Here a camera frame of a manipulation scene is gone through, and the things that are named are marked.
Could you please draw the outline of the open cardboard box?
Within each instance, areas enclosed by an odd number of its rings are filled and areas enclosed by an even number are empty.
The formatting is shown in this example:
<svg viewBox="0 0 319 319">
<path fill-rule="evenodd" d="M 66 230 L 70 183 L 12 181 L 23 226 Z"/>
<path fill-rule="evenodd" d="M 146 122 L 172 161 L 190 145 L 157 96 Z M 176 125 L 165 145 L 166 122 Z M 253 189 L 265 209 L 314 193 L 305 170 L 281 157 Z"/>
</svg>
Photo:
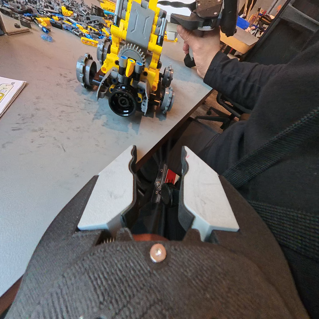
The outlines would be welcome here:
<svg viewBox="0 0 319 319">
<path fill-rule="evenodd" d="M 226 34 L 220 32 L 220 40 L 241 54 L 245 54 L 259 39 L 249 32 L 246 32 L 244 29 L 236 26 L 236 33 L 233 36 L 227 37 Z"/>
</svg>

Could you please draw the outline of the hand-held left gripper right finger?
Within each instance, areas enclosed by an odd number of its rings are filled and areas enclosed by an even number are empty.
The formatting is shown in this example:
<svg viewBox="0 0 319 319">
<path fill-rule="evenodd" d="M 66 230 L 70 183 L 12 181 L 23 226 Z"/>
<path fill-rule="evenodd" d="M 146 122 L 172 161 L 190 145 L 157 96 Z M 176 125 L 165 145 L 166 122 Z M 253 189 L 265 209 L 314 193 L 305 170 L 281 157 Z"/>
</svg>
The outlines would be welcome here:
<svg viewBox="0 0 319 319">
<path fill-rule="evenodd" d="M 187 146 L 181 150 L 178 221 L 187 232 L 196 229 L 202 242 L 213 231 L 238 232 L 240 227 L 218 173 Z"/>
</svg>

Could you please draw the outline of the yellow toy vehicle model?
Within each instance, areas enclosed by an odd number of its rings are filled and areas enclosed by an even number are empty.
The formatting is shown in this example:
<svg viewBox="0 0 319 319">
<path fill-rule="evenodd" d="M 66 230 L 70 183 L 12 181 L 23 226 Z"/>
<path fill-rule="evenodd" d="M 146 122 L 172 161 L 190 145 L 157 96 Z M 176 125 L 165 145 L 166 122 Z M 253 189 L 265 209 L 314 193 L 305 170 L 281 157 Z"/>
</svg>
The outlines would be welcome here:
<svg viewBox="0 0 319 319">
<path fill-rule="evenodd" d="M 88 90 L 96 86 L 96 99 L 108 98 L 110 109 L 121 117 L 136 111 L 146 115 L 154 107 L 165 114 L 173 106 L 173 67 L 160 71 L 168 21 L 157 2 L 117 1 L 111 39 L 97 42 L 101 68 L 89 53 L 77 60 L 81 86 Z"/>
</svg>

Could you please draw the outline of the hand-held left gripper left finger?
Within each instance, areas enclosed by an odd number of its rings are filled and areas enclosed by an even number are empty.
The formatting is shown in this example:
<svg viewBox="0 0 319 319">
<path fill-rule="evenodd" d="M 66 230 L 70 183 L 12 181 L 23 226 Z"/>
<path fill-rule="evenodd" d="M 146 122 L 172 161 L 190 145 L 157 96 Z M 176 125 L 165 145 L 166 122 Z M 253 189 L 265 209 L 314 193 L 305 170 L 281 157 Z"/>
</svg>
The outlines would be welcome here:
<svg viewBox="0 0 319 319">
<path fill-rule="evenodd" d="M 123 227 L 124 215 L 137 200 L 136 160 L 137 148 L 131 145 L 98 174 L 79 220 L 79 230 L 117 231 Z"/>
</svg>

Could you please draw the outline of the grey desk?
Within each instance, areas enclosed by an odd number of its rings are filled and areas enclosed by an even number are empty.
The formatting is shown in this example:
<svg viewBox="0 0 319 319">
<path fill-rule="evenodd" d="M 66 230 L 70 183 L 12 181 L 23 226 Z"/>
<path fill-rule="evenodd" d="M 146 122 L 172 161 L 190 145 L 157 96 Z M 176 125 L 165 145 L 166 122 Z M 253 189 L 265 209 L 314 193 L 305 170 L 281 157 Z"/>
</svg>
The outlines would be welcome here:
<svg viewBox="0 0 319 319">
<path fill-rule="evenodd" d="M 182 41 L 164 42 L 163 69 L 174 69 L 175 100 L 166 115 L 122 118 L 77 81 L 76 62 L 96 48 L 65 30 L 53 42 L 33 27 L 1 36 L 1 76 L 27 85 L 0 121 L 0 293 L 25 272 L 43 233 L 70 199 L 130 145 L 142 164 L 212 91 L 184 65 Z"/>
</svg>

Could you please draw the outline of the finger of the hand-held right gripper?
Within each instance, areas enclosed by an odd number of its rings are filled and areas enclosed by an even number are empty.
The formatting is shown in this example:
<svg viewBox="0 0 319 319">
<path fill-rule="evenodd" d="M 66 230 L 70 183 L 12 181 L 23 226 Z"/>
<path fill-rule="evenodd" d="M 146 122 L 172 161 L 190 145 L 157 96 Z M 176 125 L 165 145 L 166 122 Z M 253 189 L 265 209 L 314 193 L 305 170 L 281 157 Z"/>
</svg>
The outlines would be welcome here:
<svg viewBox="0 0 319 319">
<path fill-rule="evenodd" d="M 184 3 L 184 2 L 179 2 L 179 1 L 161 0 L 161 1 L 158 1 L 158 5 L 171 6 L 173 8 L 189 8 L 189 9 L 196 9 L 197 8 L 196 1 L 191 2 L 191 3 Z"/>
</svg>

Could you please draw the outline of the person's right hand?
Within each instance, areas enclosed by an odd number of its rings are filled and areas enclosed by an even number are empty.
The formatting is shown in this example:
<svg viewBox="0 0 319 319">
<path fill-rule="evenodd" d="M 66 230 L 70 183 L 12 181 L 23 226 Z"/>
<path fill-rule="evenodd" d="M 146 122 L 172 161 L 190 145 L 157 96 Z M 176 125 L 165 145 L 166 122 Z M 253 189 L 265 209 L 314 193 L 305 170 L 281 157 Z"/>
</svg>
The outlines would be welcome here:
<svg viewBox="0 0 319 319">
<path fill-rule="evenodd" d="M 188 54 L 189 49 L 192 50 L 197 73 L 201 78 L 204 78 L 211 61 L 220 50 L 220 27 L 204 31 L 203 35 L 200 36 L 195 30 L 190 31 L 178 25 L 177 32 L 184 40 L 182 48 L 184 53 Z"/>
</svg>

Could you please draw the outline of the person's dark jacket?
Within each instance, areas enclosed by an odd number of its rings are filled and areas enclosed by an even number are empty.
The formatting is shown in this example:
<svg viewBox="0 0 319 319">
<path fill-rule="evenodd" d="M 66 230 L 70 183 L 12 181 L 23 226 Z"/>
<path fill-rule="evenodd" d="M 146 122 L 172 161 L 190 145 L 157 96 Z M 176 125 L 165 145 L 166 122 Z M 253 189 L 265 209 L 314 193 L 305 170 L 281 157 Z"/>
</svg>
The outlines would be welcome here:
<svg viewBox="0 0 319 319">
<path fill-rule="evenodd" d="M 288 64 L 296 104 L 251 110 L 221 134 L 191 121 L 170 151 L 181 175 L 187 146 L 230 182 L 272 231 L 311 318 L 318 318 L 318 31 Z"/>
</svg>

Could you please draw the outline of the pile of building block pieces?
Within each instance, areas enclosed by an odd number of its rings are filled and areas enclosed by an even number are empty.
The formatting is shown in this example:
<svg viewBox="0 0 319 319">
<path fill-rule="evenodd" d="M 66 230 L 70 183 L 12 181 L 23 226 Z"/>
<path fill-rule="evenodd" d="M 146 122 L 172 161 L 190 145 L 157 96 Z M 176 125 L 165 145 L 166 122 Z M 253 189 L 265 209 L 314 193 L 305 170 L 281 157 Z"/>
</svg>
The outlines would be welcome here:
<svg viewBox="0 0 319 319">
<path fill-rule="evenodd" d="M 21 25 L 50 36 L 52 29 L 64 30 L 83 44 L 97 47 L 100 40 L 111 41 L 115 1 L 84 0 L 2 0 L 1 13 Z"/>
</svg>

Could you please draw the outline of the instruction booklet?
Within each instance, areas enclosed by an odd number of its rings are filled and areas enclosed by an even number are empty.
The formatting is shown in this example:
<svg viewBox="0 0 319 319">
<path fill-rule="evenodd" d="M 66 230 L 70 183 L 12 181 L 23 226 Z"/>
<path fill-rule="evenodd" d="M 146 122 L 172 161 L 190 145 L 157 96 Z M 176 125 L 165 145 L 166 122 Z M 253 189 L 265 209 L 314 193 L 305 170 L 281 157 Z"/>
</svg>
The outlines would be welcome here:
<svg viewBox="0 0 319 319">
<path fill-rule="evenodd" d="M 26 86 L 26 81 L 0 77 L 0 117 Z"/>
</svg>

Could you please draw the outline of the black chair base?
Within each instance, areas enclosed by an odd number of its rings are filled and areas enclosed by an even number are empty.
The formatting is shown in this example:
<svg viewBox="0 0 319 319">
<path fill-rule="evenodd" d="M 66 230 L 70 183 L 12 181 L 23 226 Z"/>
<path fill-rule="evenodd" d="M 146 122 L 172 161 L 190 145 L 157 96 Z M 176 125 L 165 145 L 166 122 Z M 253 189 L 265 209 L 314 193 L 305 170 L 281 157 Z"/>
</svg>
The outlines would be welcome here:
<svg viewBox="0 0 319 319">
<path fill-rule="evenodd" d="M 198 115 L 194 119 L 221 123 L 220 129 L 224 131 L 232 125 L 236 119 L 238 121 L 246 121 L 250 117 L 251 110 L 233 102 L 221 93 L 217 93 L 216 102 L 229 114 L 223 113 L 211 106 L 205 115 Z"/>
</svg>

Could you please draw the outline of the person's right forearm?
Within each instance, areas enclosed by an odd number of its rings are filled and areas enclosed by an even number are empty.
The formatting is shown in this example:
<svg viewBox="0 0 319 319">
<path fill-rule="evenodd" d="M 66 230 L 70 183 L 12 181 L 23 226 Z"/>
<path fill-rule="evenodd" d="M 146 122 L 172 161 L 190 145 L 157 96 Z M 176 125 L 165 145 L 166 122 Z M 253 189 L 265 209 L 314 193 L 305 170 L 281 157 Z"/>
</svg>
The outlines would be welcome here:
<svg viewBox="0 0 319 319">
<path fill-rule="evenodd" d="M 263 65 L 239 62 L 217 53 L 204 75 L 204 82 L 248 110 L 296 104 L 298 90 L 289 77 L 288 64 Z"/>
</svg>

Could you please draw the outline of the metal badge clip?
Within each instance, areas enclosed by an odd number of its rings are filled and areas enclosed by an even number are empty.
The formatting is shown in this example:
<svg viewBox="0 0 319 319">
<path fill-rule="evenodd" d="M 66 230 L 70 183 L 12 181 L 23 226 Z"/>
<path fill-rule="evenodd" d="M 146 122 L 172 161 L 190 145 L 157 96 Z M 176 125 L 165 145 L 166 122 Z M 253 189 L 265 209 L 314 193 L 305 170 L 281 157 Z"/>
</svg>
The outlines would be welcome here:
<svg viewBox="0 0 319 319">
<path fill-rule="evenodd" d="M 158 204 L 161 201 L 161 189 L 163 184 L 165 183 L 167 172 L 168 172 L 168 167 L 166 163 L 161 162 L 157 177 L 154 182 L 154 191 L 153 191 L 153 195 L 151 199 L 152 203 Z"/>
</svg>

